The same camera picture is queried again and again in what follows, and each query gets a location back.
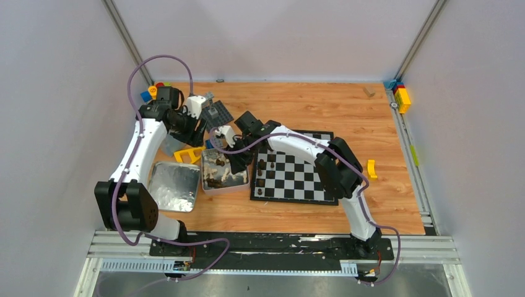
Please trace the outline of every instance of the black and white chessboard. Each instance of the black and white chessboard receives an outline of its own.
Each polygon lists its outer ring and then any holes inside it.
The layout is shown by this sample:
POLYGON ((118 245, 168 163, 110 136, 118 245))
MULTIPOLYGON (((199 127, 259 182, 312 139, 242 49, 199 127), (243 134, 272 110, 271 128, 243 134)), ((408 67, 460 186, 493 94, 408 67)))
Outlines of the black and white chessboard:
MULTIPOLYGON (((315 139, 334 138, 333 132, 295 131, 315 139)), ((254 157, 252 177, 251 200, 339 205, 339 201, 323 189, 315 166, 293 155, 261 148, 254 157), (266 167, 259 176, 257 170, 261 159, 266 162, 266 167)))

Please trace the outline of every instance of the white wall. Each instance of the white wall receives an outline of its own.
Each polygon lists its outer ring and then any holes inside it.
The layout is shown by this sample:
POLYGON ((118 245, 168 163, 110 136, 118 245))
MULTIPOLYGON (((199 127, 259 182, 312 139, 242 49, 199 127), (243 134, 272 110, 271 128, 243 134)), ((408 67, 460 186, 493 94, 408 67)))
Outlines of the white wall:
POLYGON ((441 227, 474 296, 522 296, 525 2, 449 1, 405 83, 441 227))
MULTIPOLYGON (((387 80, 435 0, 116 0, 143 57, 197 80, 387 80)), ((155 79, 186 80, 152 61, 155 79)))
POLYGON ((102 226, 93 188, 133 129, 134 64, 101 1, 1 1, 0 28, 0 296, 71 296, 102 226))

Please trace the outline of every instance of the gray floor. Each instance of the gray floor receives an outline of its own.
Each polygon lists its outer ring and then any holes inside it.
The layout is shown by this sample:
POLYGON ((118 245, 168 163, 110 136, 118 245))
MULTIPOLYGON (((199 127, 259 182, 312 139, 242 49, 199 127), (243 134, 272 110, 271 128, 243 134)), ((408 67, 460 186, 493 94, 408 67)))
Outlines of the gray floor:
MULTIPOLYGON (((381 266, 384 274, 388 265, 381 266)), ((129 296, 134 290, 164 278, 157 273, 101 273, 102 297, 129 296)), ((451 296, 441 265, 400 265, 384 285, 368 288, 344 277, 277 277, 244 275, 202 275, 194 280, 166 282, 135 296, 451 296)))

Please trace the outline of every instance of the table surface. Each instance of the table surface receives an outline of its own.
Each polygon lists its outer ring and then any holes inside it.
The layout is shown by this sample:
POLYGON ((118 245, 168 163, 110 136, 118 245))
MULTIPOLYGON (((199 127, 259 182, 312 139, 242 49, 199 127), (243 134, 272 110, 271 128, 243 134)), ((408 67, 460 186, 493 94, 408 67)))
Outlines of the table surface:
MULTIPOLYGON (((189 93, 188 84, 172 86, 189 93)), ((196 94, 208 91, 215 101, 225 104, 234 119, 248 110, 264 123, 273 119, 291 129, 333 131, 348 143, 365 174, 368 159, 376 160, 378 179, 365 191, 373 219, 402 234, 425 234, 382 84, 195 83, 196 94), (368 98, 364 86, 372 87, 375 95, 368 98)), ((158 151, 157 161, 175 158, 158 151)), ((199 186, 192 212, 164 214, 183 221, 188 231, 350 232, 341 205, 251 201, 249 194, 208 196, 199 186)))

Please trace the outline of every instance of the gray plate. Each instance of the gray plate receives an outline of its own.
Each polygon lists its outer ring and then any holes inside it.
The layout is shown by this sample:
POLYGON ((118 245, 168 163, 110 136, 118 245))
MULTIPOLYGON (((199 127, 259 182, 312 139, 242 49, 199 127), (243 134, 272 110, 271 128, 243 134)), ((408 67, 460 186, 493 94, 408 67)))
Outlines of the gray plate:
POLYGON ((148 186, 159 210, 190 212, 195 206, 201 168, 197 165, 158 162, 148 186))

